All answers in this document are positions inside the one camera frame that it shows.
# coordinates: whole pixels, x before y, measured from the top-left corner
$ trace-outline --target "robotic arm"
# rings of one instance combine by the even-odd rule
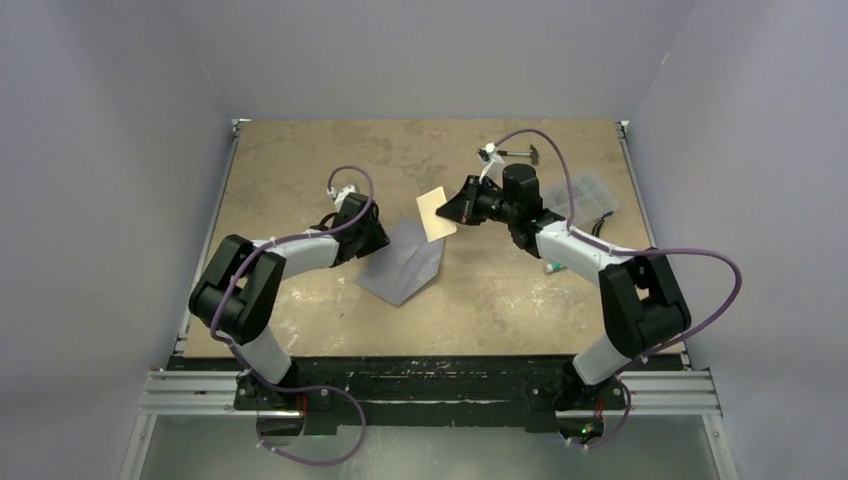
[[[338,227],[366,207],[368,197],[349,185],[335,199],[337,212],[332,228]],[[324,225],[305,233],[328,230]],[[380,224],[379,208],[369,211],[356,224],[333,235],[285,242],[262,252],[247,271],[246,282],[227,300],[218,324],[218,334],[229,337],[233,348],[264,379],[280,386],[294,386],[297,368],[274,338],[268,322],[280,282],[319,268],[331,268],[356,257],[369,255],[389,244]],[[224,297],[231,277],[257,245],[238,235],[229,235],[215,252],[189,298],[189,311],[212,328],[215,310]]]
[[[584,241],[588,234],[543,208],[532,166],[501,161],[493,168],[497,158],[481,160],[489,162],[483,174],[469,175],[436,214],[463,225],[505,223],[518,248],[563,265],[601,291],[605,333],[563,365],[557,410],[592,396],[633,358],[689,328],[689,309],[665,255],[630,257],[620,254],[628,249],[603,240]],[[502,170],[503,188],[493,170]]]

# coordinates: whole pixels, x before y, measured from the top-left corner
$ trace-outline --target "aluminum frame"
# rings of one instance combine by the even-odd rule
[[[233,144],[227,159],[226,175],[221,181],[218,191],[215,211],[207,228],[206,239],[201,248],[200,256],[195,270],[194,280],[197,281],[202,273],[206,255],[212,240],[215,224],[221,209],[221,202],[229,180],[239,138],[241,127],[247,119],[239,119],[233,126]],[[630,178],[648,239],[651,245],[656,245],[651,224],[645,211],[642,193],[636,179],[630,151],[627,146],[626,124],[616,123],[619,143],[630,171]],[[188,329],[191,325],[191,315],[186,308],[183,315],[179,334],[177,337],[174,353],[181,355],[188,338]],[[634,392],[632,397],[631,415],[667,415],[701,416],[704,422],[704,431],[708,439],[710,454],[716,465],[716,471],[721,480],[738,480],[736,468],[730,447],[721,422],[721,407],[715,392],[712,375],[709,371],[692,371],[689,367],[689,357],[685,349],[681,352],[681,359],[686,370],[676,372],[625,372],[622,380]],[[130,444],[124,458],[121,469],[121,480],[135,480],[140,478],[150,439],[156,426],[159,415],[238,415],[258,416],[258,411],[234,410],[232,400],[236,394],[236,376],[239,372],[207,372],[207,371],[154,371],[148,375],[142,394],[141,404],[135,426],[133,427]],[[585,417],[591,416],[591,411],[564,411],[557,412],[557,418]],[[261,412],[262,416],[276,416],[282,418],[296,418],[297,411]],[[616,416],[623,414],[623,410],[605,411],[604,414]]]

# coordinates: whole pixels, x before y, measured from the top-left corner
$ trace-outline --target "wooden tabletop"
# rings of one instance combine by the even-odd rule
[[[457,191],[479,174],[477,148],[521,127],[537,127],[560,145],[572,175],[594,170],[621,202],[602,238],[647,247],[616,127],[611,120],[342,120],[244,124],[212,238],[299,233],[333,211],[327,175],[339,165],[374,178],[380,219],[391,230],[417,217],[415,198],[444,185]],[[522,135],[503,147],[540,152],[543,185],[563,179],[553,150]],[[355,172],[338,175],[365,189]],[[603,332],[597,288],[572,272],[545,275],[542,260],[516,248],[505,225],[459,227],[448,237],[436,278],[393,307],[354,282],[367,258],[307,272],[280,285],[271,326],[291,355],[517,355],[577,353]],[[229,355],[192,319],[186,356]]]

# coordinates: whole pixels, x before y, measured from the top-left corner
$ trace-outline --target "folded gray fabric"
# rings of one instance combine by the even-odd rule
[[[369,255],[356,284],[398,307],[439,273],[445,239],[427,242],[419,219],[401,217],[391,243]]]

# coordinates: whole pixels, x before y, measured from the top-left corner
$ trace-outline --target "gray wall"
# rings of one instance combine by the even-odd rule
[[[115,478],[229,148],[164,0],[0,2],[0,478]]]
[[[629,118],[695,4],[176,2],[243,118]]]
[[[657,241],[735,258],[693,339],[743,478],[848,478],[848,3],[701,0],[630,124]],[[675,263],[698,317],[727,269]]]

